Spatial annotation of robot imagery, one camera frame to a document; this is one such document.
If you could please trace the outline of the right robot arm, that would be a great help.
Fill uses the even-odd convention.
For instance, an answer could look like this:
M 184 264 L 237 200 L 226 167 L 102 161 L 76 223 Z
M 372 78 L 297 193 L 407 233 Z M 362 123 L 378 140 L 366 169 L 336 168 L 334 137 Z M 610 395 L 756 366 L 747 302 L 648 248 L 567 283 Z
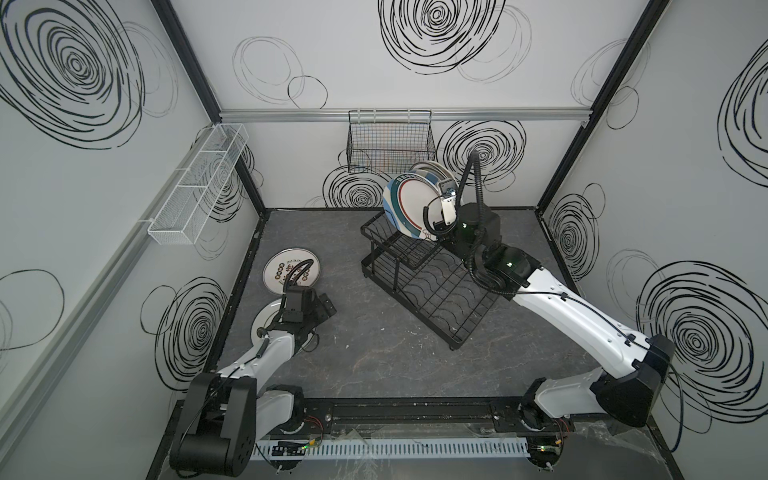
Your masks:
M 535 380 L 518 404 L 525 428 L 563 426 L 572 415 L 606 414 L 646 426 L 660 391 L 674 371 L 675 346 L 612 319 L 561 283 L 525 251 L 502 243 L 483 201 L 481 159 L 472 151 L 454 197 L 454 215 L 437 236 L 463 261 L 480 288 L 515 302 L 568 336 L 599 364 L 581 375 Z

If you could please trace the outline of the white plate black outline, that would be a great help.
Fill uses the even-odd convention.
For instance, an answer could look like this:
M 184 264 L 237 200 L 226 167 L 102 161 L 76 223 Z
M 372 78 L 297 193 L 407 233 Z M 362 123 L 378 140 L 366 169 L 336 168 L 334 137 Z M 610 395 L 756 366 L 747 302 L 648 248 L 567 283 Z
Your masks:
M 280 310 L 281 301 L 275 300 L 264 308 L 262 308 L 255 316 L 251 326 L 251 341 L 254 346 L 261 342 L 261 338 L 258 336 L 257 331 L 260 328 L 266 328 L 271 324 L 274 318 L 277 316 Z

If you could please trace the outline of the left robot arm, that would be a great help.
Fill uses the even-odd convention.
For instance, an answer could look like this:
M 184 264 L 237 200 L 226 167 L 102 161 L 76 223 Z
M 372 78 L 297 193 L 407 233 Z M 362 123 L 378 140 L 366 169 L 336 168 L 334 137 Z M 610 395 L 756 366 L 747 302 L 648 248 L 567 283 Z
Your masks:
M 304 286 L 289 287 L 262 309 L 252 324 L 252 347 L 233 364 L 191 382 L 169 450 L 171 469 L 237 477 L 268 433 L 300 428 L 302 389 L 266 383 L 335 313 L 328 295 Z

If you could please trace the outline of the cream floral plate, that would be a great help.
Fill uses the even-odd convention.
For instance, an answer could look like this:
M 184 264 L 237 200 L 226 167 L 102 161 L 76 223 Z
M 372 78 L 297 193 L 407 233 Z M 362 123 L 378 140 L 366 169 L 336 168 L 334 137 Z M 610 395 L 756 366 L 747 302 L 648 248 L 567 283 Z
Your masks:
M 458 188 L 458 182 L 454 174 L 438 162 L 416 162 L 412 165 L 409 172 L 424 177 L 437 188 L 440 188 L 442 185 L 447 185 L 454 189 Z

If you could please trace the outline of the red green rimmed plate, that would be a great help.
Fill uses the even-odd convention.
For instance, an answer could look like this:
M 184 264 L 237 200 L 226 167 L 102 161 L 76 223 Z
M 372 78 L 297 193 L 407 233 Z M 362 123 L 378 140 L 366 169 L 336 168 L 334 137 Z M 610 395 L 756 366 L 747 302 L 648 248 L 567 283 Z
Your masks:
M 436 241 L 437 236 L 425 227 L 423 210 L 428 208 L 431 222 L 442 220 L 440 193 L 424 176 L 403 173 L 384 187 L 382 206 L 389 222 L 405 237 Z

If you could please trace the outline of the black wire dish rack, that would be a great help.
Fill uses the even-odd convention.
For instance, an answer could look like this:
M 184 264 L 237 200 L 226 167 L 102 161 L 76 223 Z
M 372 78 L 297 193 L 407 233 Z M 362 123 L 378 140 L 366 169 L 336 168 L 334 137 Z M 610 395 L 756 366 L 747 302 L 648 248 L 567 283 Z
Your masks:
M 395 229 L 383 211 L 365 222 L 363 275 L 444 340 L 452 350 L 470 339 L 497 296 L 475 284 L 462 262 L 440 245 Z

